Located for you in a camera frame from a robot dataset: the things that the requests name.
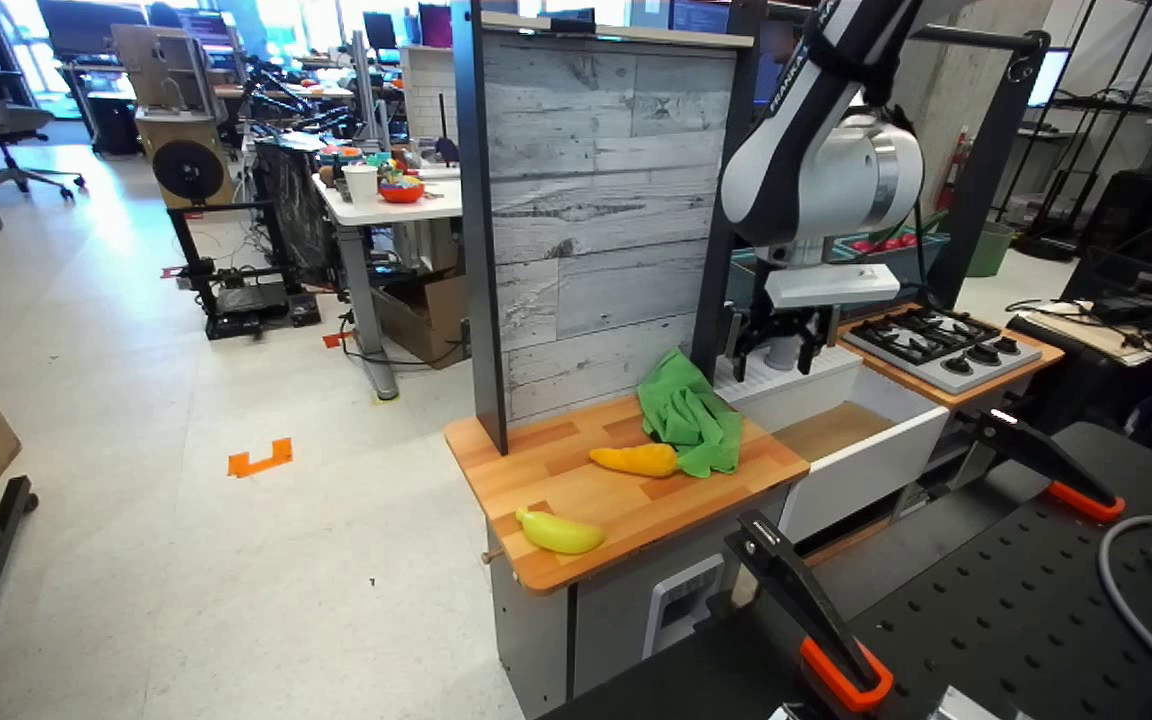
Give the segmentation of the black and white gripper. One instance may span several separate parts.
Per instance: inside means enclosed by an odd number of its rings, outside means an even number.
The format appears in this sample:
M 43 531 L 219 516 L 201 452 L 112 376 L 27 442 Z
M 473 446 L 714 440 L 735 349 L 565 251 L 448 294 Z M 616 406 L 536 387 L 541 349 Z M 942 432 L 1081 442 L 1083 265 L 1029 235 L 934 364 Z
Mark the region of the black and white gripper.
M 759 301 L 767 311 L 750 323 L 750 332 L 767 332 L 774 311 L 804 311 L 804 308 L 847 308 L 847 304 L 883 304 L 898 294 L 898 279 L 889 265 L 791 265 L 773 267 L 759 279 Z M 796 373 L 810 376 L 810 364 L 823 349 L 820 332 L 798 336 Z M 750 349 L 735 350 L 735 385 L 748 380 Z

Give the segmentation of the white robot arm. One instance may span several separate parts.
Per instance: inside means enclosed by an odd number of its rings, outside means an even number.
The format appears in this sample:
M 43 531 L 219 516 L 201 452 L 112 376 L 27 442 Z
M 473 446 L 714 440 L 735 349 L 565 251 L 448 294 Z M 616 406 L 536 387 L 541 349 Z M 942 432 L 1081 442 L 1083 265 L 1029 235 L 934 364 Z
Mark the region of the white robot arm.
M 924 0 L 823 0 L 796 41 L 779 86 L 720 167 L 720 214 L 759 246 L 759 292 L 730 339 L 730 376 L 779 336 L 798 366 L 828 342 L 840 294 L 804 259 L 833 235 L 879 231 L 912 214 L 924 153 L 890 109 L 898 46 Z

